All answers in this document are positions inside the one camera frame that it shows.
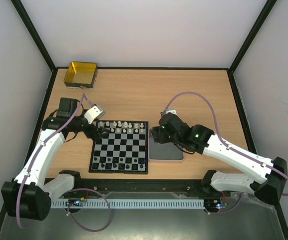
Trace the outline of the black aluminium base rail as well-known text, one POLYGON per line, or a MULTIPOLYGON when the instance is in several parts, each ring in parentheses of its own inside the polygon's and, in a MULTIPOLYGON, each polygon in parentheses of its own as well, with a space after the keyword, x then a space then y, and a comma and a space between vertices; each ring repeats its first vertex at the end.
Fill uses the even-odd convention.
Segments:
POLYGON ((138 180, 138 179, 81 179, 77 172, 62 173, 56 178, 42 182, 25 182, 22 195, 33 199, 56 200, 62 195, 72 194, 78 189, 98 192, 172 192, 183 193, 189 197, 214 198, 222 192, 241 192, 255 195, 259 199, 271 197, 275 192, 269 182, 259 184, 242 174, 220 176, 212 174, 195 180, 138 180))

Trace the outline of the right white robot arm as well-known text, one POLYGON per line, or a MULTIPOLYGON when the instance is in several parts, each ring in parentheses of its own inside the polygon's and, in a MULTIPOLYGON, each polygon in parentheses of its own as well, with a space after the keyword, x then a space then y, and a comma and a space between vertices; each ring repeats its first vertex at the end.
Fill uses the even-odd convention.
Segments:
POLYGON ((172 143, 186 153, 213 157, 241 171, 207 171, 202 180, 204 194, 241 192, 252 194, 270 205, 279 204, 288 173, 287 162, 283 158, 270 159, 249 152, 219 138, 217 133, 203 125, 188 126, 171 112, 161 117, 159 126, 151 128, 150 134, 155 143, 172 143))

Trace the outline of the pink tin with chess pieces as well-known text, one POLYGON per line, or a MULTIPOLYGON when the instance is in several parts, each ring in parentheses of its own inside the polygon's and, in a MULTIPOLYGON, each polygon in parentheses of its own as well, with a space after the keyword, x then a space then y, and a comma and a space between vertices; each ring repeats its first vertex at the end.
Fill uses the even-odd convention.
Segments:
POLYGON ((160 144, 154 142, 149 129, 148 159, 152 163, 181 163, 184 153, 177 149, 172 143, 160 144))

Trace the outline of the black and silver chessboard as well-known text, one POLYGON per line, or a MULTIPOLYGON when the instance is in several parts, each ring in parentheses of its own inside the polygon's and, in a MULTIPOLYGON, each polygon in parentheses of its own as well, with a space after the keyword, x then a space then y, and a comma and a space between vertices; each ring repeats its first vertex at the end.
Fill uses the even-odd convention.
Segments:
POLYGON ((106 135, 93 143, 90 173, 148 173, 147 121, 101 120, 96 127, 106 135))

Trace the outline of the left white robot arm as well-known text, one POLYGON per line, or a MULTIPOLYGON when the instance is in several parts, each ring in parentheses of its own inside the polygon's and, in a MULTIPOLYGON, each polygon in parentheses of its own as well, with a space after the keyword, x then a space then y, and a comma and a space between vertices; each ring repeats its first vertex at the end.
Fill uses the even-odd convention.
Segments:
POLYGON ((61 171, 56 178, 46 183, 46 174, 60 147, 66 142, 69 133, 84 133, 93 141, 103 133, 97 130, 94 121, 99 120, 105 111, 96 104, 84 109, 80 100, 60 99, 59 107, 42 122, 38 142, 21 172, 12 181, 6 181, 1 194, 10 217, 44 220, 52 202, 74 188, 80 178, 76 171, 61 171))

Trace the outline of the gold open tin lid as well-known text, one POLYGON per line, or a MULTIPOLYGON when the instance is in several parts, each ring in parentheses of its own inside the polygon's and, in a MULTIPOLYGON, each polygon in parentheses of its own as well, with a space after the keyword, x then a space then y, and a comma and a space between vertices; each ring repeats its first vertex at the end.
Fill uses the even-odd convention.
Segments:
POLYGON ((68 67, 63 82, 67 88, 92 90, 96 82, 97 73, 96 63, 73 61, 68 67))

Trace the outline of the black cage frame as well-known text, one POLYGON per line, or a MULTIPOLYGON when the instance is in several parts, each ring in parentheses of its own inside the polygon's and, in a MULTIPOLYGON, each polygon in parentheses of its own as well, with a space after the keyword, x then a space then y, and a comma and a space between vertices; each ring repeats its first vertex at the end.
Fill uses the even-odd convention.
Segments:
MULTIPOLYGON (((42 42, 33 22, 31 21, 24 5, 22 4, 21 1, 13 0, 11 2, 16 9, 18 15, 20 16, 22 22, 24 23, 25 27, 27 28, 29 34, 31 35, 32 39, 34 40, 35 45, 38 47, 40 53, 42 54, 44 60, 46 61, 49 69, 51 70, 51 77, 49 80, 48 87, 46 89, 45 97, 43 99, 43 103, 41 106, 41 110, 38 115, 38 119, 36 122, 36 126, 34 129, 34 133, 31 139, 31 143, 28 149, 28 154, 32 152, 33 149, 33 144, 36 143, 37 141, 37 128, 41 126, 41 121, 42 117, 44 116, 46 112, 46 105, 49 102, 50 94, 52 92, 52 88, 55 82, 55 76, 58 72, 59 69, 64 69, 65 67, 56 67, 53 61, 51 60, 51 57, 49 53, 47 52, 44 43, 42 42)), ((229 82, 231 85, 232 93, 234 96, 235 104, 237 107, 237 111, 239 114, 240 122, 242 125, 242 129, 244 132, 244 136, 246 139, 247 146, 250 148, 252 152, 256 152, 256 147, 252 138, 252 134, 250 132, 250 127, 249 127, 249 122, 246 117, 246 113, 244 110, 244 107, 242 106, 242 101, 240 94, 237 90, 237 85, 236 81, 234 78, 234 71, 237 69, 237 66, 243 59, 244 55, 246 54, 247 50, 249 49, 250 45, 252 44, 253 40, 255 39, 257 33, 259 32, 261 26, 264 24, 265 20, 267 19, 268 15, 272 11, 273 7, 275 6, 276 1, 275 0, 268 0, 266 1, 264 7, 262 8, 259 16, 257 17, 254 25, 252 26, 250 32, 248 33, 243 45, 241 46, 240 50, 238 51, 237 56, 235 57, 232 65, 229 68, 224 68, 224 67, 152 67, 152 66, 135 66, 135 67, 130 67, 130 66, 108 66, 107 69, 126 69, 126 70, 226 70, 229 78, 229 82)))

